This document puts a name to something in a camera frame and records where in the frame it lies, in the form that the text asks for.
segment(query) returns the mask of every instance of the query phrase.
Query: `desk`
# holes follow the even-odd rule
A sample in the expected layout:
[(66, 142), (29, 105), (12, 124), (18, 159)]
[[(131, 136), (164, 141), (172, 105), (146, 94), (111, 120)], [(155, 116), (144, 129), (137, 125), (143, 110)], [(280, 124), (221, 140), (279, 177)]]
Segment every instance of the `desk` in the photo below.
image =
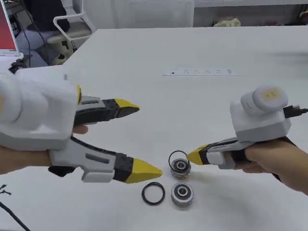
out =
[[(127, 99), (141, 110), (94, 125), (82, 139), (161, 168), (165, 201), (142, 201), (147, 182), (84, 184), (80, 170), (60, 179), (45, 168), (1, 176), (13, 194), (0, 199), (33, 231), (306, 231), (308, 198), (267, 174), (193, 165), (194, 201), (178, 210), (167, 158), (234, 136), (230, 99), (260, 84), (277, 84), (290, 104), (307, 106), (307, 36), (306, 27), (98, 30), (63, 68), (84, 94)], [(162, 76), (174, 67), (231, 68), (241, 76)], [(294, 119), (289, 137), (308, 151), (306, 124), (308, 116)], [(152, 199), (160, 196), (153, 191)], [(20, 230), (2, 210), (0, 224)]]

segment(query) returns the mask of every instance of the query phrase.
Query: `power strip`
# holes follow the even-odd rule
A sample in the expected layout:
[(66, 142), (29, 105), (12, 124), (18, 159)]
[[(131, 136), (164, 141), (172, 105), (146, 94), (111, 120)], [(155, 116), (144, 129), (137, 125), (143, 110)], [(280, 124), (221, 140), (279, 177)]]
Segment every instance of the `power strip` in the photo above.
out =
[(175, 68), (165, 71), (163, 76), (238, 76), (238, 74), (224, 68)]

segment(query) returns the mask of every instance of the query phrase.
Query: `red screen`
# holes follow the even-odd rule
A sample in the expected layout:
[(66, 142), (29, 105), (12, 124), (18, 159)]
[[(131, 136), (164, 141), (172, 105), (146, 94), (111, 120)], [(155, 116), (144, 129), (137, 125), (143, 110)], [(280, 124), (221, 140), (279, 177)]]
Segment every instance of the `red screen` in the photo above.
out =
[(11, 36), (10, 28), (6, 21), (4, 10), (0, 3), (0, 49), (15, 50), (14, 40)]

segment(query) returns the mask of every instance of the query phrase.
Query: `gray plastic part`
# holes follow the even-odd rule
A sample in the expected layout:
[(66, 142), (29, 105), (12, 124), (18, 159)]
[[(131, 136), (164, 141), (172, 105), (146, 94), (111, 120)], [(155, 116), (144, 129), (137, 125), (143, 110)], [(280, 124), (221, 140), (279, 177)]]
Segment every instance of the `gray plastic part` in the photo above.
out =
[(245, 149), (251, 145), (253, 145), (254, 142), (235, 142), (231, 144), (226, 144), (226, 145), (220, 145), (220, 146), (215, 146), (212, 148), (208, 149), (208, 153), (221, 153), (221, 152), (226, 152), (226, 151), (238, 151)]
[(266, 127), (254, 128), (245, 131), (238, 131), (236, 132), (236, 136), (237, 140), (241, 142), (269, 141), (286, 136), (290, 128), (291, 128), (290, 119), (285, 119), (282, 122), (273, 125), (268, 125)]
[[(232, 142), (232, 141), (235, 141), (235, 143), (219, 145), (219, 143), (226, 143), (226, 142)], [(238, 150), (245, 149), (254, 144), (254, 142), (239, 142), (237, 141), (236, 137), (220, 141), (219, 143), (217, 144), (217, 146), (209, 148), (207, 152), (208, 153), (223, 153), (227, 151), (238, 151)], [(235, 166), (235, 162), (233, 161), (233, 159), (228, 158), (227, 157), (228, 154), (223, 154), (223, 155), (224, 155), (225, 163), (222, 165), (218, 165), (218, 167), (220, 169), (233, 169)]]
[(67, 140), (44, 140), (34, 138), (17, 138), (0, 133), (0, 145), (17, 151), (45, 151), (62, 149)]
[(53, 166), (81, 167), (87, 173), (113, 173), (115, 167), (115, 155), (105, 154), (85, 146), (73, 140), (69, 140), (65, 148), (50, 150), (49, 155)]
[(93, 108), (93, 104), (95, 104), (95, 107), (106, 107), (106, 105), (99, 97), (82, 96), (81, 102), (77, 106), (77, 111)]

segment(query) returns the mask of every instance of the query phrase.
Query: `o-ring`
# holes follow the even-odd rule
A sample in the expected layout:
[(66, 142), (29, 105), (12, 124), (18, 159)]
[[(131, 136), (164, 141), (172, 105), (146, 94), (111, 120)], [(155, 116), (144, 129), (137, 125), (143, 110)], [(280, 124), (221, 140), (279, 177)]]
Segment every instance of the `o-ring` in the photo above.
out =
[[(162, 195), (162, 198), (160, 198), (159, 201), (157, 202), (151, 202), (149, 201), (148, 199), (146, 199), (145, 197), (145, 190), (151, 186), (157, 186), (159, 188), (161, 188), (161, 190), (163, 191), (163, 195)], [(147, 184), (142, 192), (141, 192), (141, 196), (142, 196), (142, 199), (144, 200), (145, 203), (147, 203), (148, 205), (159, 205), (160, 203), (162, 203), (162, 201), (164, 200), (165, 196), (166, 196), (166, 192), (165, 192), (165, 188), (162, 186), (162, 184), (158, 183), (158, 182), (151, 182), (149, 184)]]
[(172, 157), (172, 155), (173, 155), (174, 153), (183, 153), (185, 156), (187, 156), (187, 154), (186, 154), (185, 152), (181, 151), (181, 150), (176, 150), (176, 151), (174, 151), (173, 153), (170, 154), (169, 159), (168, 159), (168, 164), (169, 164), (170, 168), (172, 169), (172, 171), (181, 173), (181, 171), (178, 171), (177, 169), (175, 169), (175, 168), (171, 165), (171, 163), (170, 163), (170, 159), (171, 159), (171, 157)]

